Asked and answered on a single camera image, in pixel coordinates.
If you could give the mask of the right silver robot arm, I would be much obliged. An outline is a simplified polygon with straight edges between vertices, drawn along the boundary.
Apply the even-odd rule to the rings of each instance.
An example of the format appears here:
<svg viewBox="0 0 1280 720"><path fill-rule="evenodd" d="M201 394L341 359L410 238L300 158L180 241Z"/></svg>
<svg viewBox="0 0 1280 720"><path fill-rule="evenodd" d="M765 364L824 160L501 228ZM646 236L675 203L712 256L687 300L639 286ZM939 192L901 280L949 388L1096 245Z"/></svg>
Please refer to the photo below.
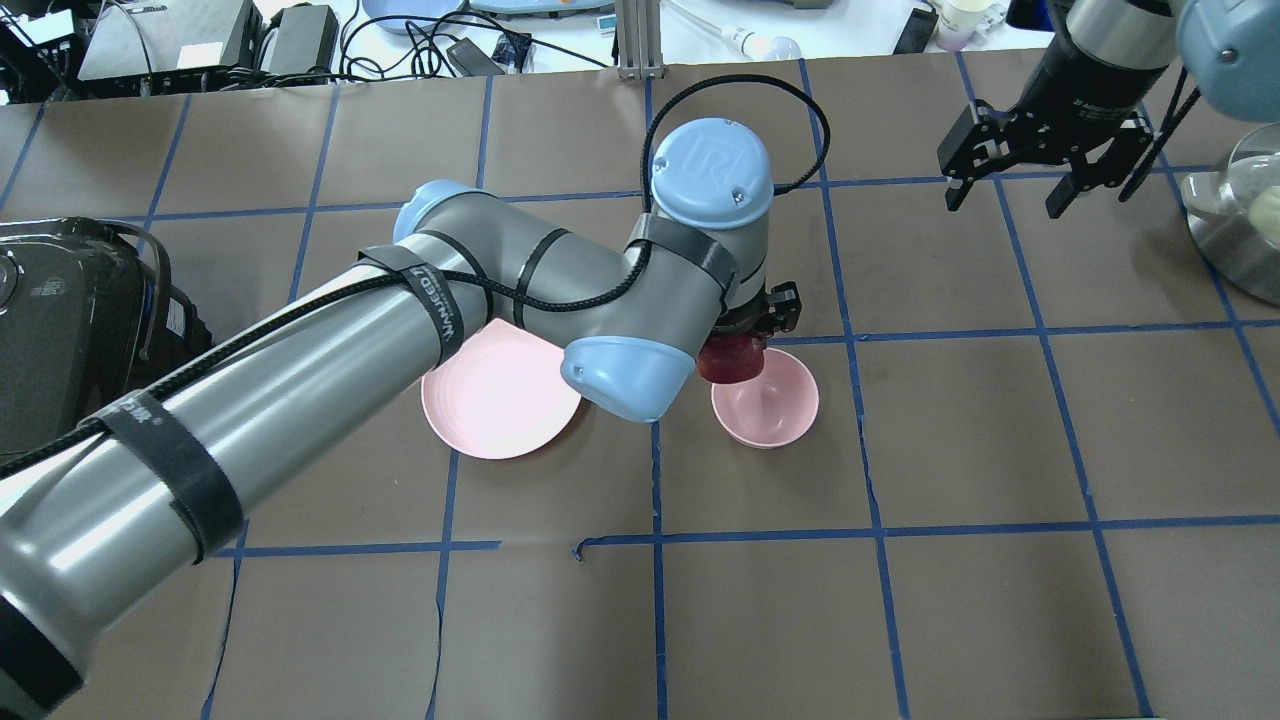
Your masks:
<svg viewBox="0 0 1280 720"><path fill-rule="evenodd" d="M1048 1L1053 35L1006 110L975 99L937 150L956 211L974 184L1014 167L1061 167L1059 218L1080 195L1130 199L1198 101L1236 120L1279 113L1275 1Z"/></svg>

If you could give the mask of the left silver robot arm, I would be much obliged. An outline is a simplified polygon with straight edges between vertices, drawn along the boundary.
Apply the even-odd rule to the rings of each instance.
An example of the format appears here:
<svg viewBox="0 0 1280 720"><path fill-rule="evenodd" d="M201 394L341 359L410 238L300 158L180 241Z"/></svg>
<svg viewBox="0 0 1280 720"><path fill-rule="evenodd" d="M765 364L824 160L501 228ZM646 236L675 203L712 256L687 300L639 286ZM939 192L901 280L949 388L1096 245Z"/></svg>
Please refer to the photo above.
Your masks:
<svg viewBox="0 0 1280 720"><path fill-rule="evenodd" d="M495 319L563 348L563 380L660 419L717 334L767 319L765 145L690 120L643 154L627 249L436 179L388 245L146 389L3 469L3 716L45 719L99 637L174 571L234 541L279 486Z"/></svg>

